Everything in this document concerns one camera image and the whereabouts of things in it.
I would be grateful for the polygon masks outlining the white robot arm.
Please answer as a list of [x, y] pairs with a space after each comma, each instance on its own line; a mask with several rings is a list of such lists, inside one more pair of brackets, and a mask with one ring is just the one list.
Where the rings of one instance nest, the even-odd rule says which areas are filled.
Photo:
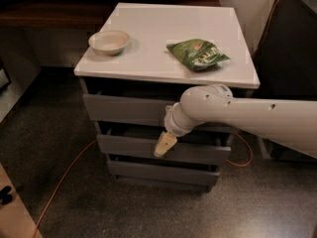
[[223, 84], [194, 86], [165, 108], [164, 128], [155, 148], [163, 156], [179, 137], [205, 123], [223, 123], [317, 157], [317, 102], [236, 98]]

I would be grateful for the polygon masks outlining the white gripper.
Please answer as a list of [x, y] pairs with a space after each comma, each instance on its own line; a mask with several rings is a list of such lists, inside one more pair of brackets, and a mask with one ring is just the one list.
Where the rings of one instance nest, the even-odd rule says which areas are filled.
[[158, 138], [154, 155], [162, 157], [176, 143], [176, 137], [183, 137], [190, 133], [198, 122], [188, 117], [182, 110], [180, 103], [165, 106], [164, 127], [167, 132], [162, 132]]

